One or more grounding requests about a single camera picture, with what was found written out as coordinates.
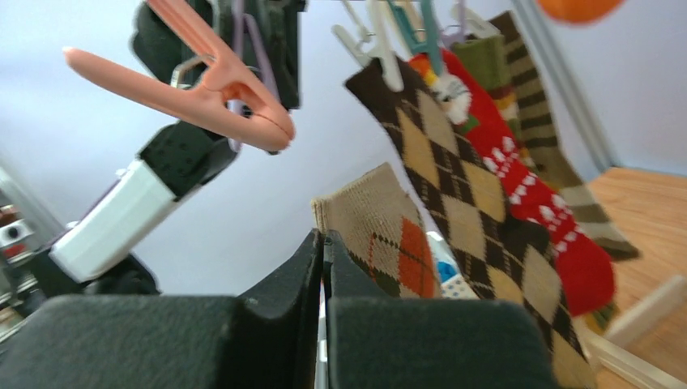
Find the brown argyle sock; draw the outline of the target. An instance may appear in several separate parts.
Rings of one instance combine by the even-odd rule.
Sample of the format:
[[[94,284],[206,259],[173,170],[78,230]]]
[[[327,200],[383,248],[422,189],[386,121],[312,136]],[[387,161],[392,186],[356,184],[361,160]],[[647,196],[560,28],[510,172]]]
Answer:
[[[391,90],[373,60],[346,88],[388,134],[412,187],[446,240],[463,278],[482,299],[515,302],[536,322],[562,388],[593,388],[553,263],[548,232],[510,214],[499,179],[449,120],[420,75],[399,64]]]

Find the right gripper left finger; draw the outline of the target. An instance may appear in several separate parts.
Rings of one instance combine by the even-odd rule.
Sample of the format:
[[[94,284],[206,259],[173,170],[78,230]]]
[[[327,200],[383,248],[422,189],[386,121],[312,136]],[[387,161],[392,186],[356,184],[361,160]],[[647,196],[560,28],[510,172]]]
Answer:
[[[311,388],[323,238],[237,297],[67,295],[10,340],[4,388]]]

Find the brown striped sock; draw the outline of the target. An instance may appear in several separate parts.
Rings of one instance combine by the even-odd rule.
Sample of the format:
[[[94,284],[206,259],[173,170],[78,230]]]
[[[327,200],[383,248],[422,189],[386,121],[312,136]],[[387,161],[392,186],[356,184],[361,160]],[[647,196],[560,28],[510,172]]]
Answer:
[[[542,79],[514,17],[507,11],[490,23],[505,39],[506,63],[519,108],[517,138],[524,142],[537,174],[563,197],[580,228],[598,246],[615,260],[639,258],[639,249],[613,223],[564,155]]]

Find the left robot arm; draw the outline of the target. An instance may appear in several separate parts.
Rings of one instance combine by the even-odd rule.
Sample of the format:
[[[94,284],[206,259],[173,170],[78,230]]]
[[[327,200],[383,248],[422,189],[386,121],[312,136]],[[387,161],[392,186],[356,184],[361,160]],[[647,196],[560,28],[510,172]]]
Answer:
[[[1,311],[25,318],[66,294],[155,294],[131,249],[222,173],[242,145],[270,154],[294,139],[269,50],[250,8],[219,1],[207,22],[196,1],[146,1],[133,37],[148,75],[66,47],[67,65],[111,93],[175,118],[116,183],[62,234],[32,250],[15,206],[1,209]]]

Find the red christmas sock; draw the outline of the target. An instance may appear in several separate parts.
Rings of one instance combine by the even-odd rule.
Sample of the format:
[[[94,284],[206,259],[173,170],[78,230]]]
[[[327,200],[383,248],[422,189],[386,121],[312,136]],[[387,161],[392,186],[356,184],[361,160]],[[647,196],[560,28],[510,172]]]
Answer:
[[[555,266],[574,317],[608,308],[616,292],[612,260],[577,224],[565,200],[522,161],[513,134],[517,101],[509,83],[490,90],[482,87],[460,60],[443,50],[443,75],[434,73],[427,54],[412,57],[410,66],[435,87],[457,77],[471,97],[466,121],[460,128],[501,180],[515,217],[542,224],[551,237]]]

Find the olive green striped sock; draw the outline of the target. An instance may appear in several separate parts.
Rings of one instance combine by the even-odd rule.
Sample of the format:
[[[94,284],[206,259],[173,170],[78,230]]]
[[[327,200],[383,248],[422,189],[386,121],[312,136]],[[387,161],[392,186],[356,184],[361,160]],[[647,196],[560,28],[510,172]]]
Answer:
[[[502,35],[454,43],[450,50],[489,94],[516,138],[521,135],[519,111]]]

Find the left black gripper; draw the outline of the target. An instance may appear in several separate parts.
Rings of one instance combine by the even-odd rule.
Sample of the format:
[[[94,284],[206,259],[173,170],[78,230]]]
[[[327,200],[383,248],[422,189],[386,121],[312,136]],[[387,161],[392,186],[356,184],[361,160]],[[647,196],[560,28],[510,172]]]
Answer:
[[[189,1],[188,4],[232,49],[233,16],[226,2]],[[277,82],[279,101],[287,110],[301,107],[300,15],[306,7],[306,1],[245,1],[245,12],[258,22]],[[139,61],[165,83],[172,79],[176,66],[195,57],[193,50],[146,3],[138,9],[131,47]]]

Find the beige orange argyle sock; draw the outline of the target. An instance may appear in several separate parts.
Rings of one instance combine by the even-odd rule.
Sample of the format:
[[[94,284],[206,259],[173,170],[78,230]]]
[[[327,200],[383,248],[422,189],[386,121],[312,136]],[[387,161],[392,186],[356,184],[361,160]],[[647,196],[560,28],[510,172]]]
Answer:
[[[311,207],[317,227],[338,232],[352,261],[388,295],[441,296],[421,214],[389,164],[313,199]]]

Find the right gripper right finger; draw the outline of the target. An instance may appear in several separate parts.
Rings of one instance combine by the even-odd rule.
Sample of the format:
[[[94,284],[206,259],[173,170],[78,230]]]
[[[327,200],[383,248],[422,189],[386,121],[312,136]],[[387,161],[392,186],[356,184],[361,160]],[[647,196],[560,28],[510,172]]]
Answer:
[[[390,297],[324,241],[332,388],[554,388],[532,317],[506,301]]]

